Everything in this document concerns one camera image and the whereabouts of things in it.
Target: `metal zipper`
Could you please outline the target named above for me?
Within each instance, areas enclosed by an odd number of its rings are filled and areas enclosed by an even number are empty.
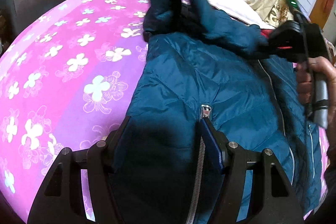
[[[261,67],[261,68],[263,69],[263,71],[267,74],[268,79],[269,79],[269,82],[271,83],[271,86],[272,86],[272,90],[273,90],[274,98],[275,98],[276,101],[278,101],[278,100],[277,100],[277,97],[275,96],[275,91],[274,91],[274,88],[273,88],[273,83],[272,83],[272,79],[271,79],[270,75],[266,72],[266,70],[264,69],[264,67],[263,67],[262,64],[260,63],[260,60],[258,60],[258,62],[259,62],[260,67]],[[286,131],[285,131],[285,121],[284,121],[284,116],[282,115],[282,111],[281,111],[280,106],[279,106],[279,109],[280,109],[281,118],[282,118],[283,134],[284,134],[285,137],[287,138],[287,136],[286,136]],[[294,154],[293,154],[293,151],[291,150],[291,146],[289,145],[289,143],[288,143],[288,146],[289,146],[289,151],[291,152],[292,160],[293,160],[293,176],[292,176],[292,182],[291,182],[291,184],[293,185],[294,171],[295,171],[295,159],[294,159]]]
[[[209,105],[201,105],[201,115],[200,118],[210,117],[210,113],[212,108]],[[198,161],[197,161],[197,169],[196,169],[196,177],[195,177],[195,184],[194,184],[194,191],[193,197],[191,199],[191,204],[189,208],[189,213],[185,224],[193,224],[196,209],[198,204],[198,198],[200,196],[201,190],[201,180],[202,180],[202,172],[203,172],[203,163],[204,163],[204,154],[205,154],[205,144],[203,138],[201,137],[201,143],[199,145],[199,153],[198,153]]]

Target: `quilted fabric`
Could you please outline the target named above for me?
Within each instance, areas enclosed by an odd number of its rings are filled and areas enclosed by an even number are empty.
[[[305,212],[314,208],[321,188],[319,133],[305,125],[292,64],[278,57],[257,60],[268,57],[258,52],[267,42],[258,26],[233,21],[206,0],[190,3],[196,16],[186,18],[181,0],[151,0],[144,20],[147,64],[127,111],[131,141],[113,179],[125,222],[185,222],[201,104],[212,107],[212,123],[230,141],[255,151],[272,149]],[[251,181],[248,172],[238,220],[246,217]],[[205,160],[194,223],[208,221],[221,182]]]

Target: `wooden door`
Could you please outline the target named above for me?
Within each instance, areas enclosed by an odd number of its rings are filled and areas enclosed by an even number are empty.
[[[310,13],[310,20],[323,29],[326,24],[335,0],[316,0],[313,10]]]

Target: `zipper pull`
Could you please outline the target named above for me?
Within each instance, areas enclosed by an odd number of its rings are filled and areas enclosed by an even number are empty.
[[[204,117],[210,118],[212,108],[209,105],[201,105],[201,119]]]

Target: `pink floral bedsheet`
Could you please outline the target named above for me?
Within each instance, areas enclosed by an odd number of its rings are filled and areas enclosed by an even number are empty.
[[[0,59],[0,191],[24,221],[60,150],[88,148],[124,119],[145,65],[147,9],[148,0],[66,0]]]

